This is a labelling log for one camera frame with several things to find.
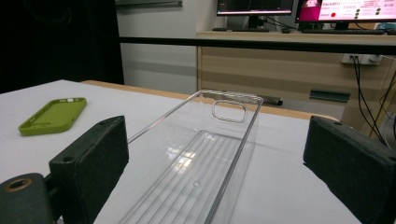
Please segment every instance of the oval handle cutout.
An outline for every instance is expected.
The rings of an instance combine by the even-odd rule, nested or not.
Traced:
[[[224,108],[236,108],[239,110],[234,110],[230,113],[230,110],[224,110]],[[212,115],[216,119],[221,119],[225,121],[242,123],[248,117],[247,107],[236,101],[218,100],[212,105]]]

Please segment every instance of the computer monitor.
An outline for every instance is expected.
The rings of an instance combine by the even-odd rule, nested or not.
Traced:
[[[350,22],[396,21],[396,0],[298,0],[296,23],[336,23],[347,29]]]
[[[293,0],[218,0],[218,16],[249,16],[248,28],[257,28],[259,16],[291,15]]]

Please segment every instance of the clear plastic container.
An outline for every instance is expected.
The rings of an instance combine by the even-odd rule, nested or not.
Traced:
[[[120,223],[229,222],[261,105],[252,95],[198,91],[131,137],[132,193]]]

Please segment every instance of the black keyboard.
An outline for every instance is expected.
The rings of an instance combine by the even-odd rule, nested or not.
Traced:
[[[269,29],[262,29],[262,28],[213,28],[212,31],[219,31],[219,32],[270,32]]]
[[[382,30],[303,30],[303,34],[319,35],[382,35]]]

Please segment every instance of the white table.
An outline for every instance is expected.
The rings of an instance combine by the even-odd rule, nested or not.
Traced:
[[[20,135],[18,126],[44,104],[68,97],[85,97],[88,101],[69,131]],[[0,182],[27,173],[47,175],[48,162],[103,119],[124,115],[128,136],[132,136],[180,102],[65,80],[0,94]],[[359,223],[303,165],[309,120],[265,113],[259,117],[257,146],[233,223]],[[122,187],[116,186],[113,194]],[[115,223],[119,219],[120,209],[112,196],[95,223]]]

